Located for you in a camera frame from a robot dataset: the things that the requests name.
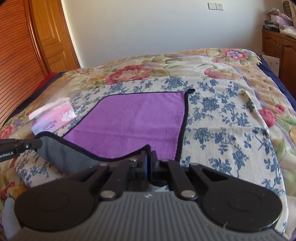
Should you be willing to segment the purple and grey towel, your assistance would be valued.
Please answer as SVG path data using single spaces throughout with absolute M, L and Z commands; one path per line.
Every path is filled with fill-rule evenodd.
M 104 97 L 63 136 L 37 134 L 38 155 L 64 174 L 155 151 L 180 161 L 193 89 Z

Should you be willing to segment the pink cotton tissue pack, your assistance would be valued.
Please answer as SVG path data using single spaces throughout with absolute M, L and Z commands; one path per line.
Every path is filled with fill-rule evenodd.
M 34 135 L 45 131 L 53 133 L 76 117 L 70 98 L 59 98 L 29 114 L 29 120 L 33 121 L 31 131 Z

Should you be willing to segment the red blanket at bedside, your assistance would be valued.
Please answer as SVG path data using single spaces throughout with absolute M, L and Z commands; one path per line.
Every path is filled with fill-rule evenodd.
M 51 72 L 49 73 L 35 88 L 34 93 L 42 89 L 43 87 L 47 88 L 50 84 L 52 84 L 56 78 L 58 77 L 58 73 Z

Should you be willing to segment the wooden louvered wardrobe door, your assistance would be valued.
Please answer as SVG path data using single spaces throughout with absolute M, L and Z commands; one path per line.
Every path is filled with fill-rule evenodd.
M 48 74 L 29 1 L 1 1 L 1 124 Z

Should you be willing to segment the floral pastel bed blanket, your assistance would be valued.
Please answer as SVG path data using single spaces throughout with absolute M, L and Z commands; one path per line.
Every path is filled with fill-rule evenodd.
M 33 137 L 29 114 L 61 97 L 119 82 L 156 78 L 215 78 L 246 84 L 253 91 L 260 114 L 271 134 L 286 189 L 288 221 L 284 234 L 295 240 L 295 98 L 265 61 L 245 49 L 198 49 L 130 57 L 92 68 L 66 72 L 37 98 L 30 98 L 1 128 L 1 138 Z

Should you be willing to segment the white box beside bed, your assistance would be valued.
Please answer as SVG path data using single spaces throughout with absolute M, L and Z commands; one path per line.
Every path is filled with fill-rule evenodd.
M 262 57 L 268 64 L 269 68 L 278 77 L 280 72 L 280 59 L 268 55 L 262 55 Z

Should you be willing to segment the wooden sideboard cabinet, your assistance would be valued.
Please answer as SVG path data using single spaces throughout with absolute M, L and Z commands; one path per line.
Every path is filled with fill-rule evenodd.
M 295 39 L 263 29 L 262 53 L 280 60 L 278 77 L 295 98 Z

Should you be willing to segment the clutter pile on cabinet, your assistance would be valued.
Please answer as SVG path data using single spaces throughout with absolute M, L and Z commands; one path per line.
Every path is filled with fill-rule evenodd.
M 295 39 L 295 1 L 282 1 L 283 12 L 271 8 L 264 12 L 264 30 L 277 32 Z

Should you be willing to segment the white wall switch socket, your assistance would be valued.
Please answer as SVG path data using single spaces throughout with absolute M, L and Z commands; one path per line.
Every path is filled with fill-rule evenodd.
M 223 11 L 224 5 L 221 3 L 208 3 L 208 9 Z

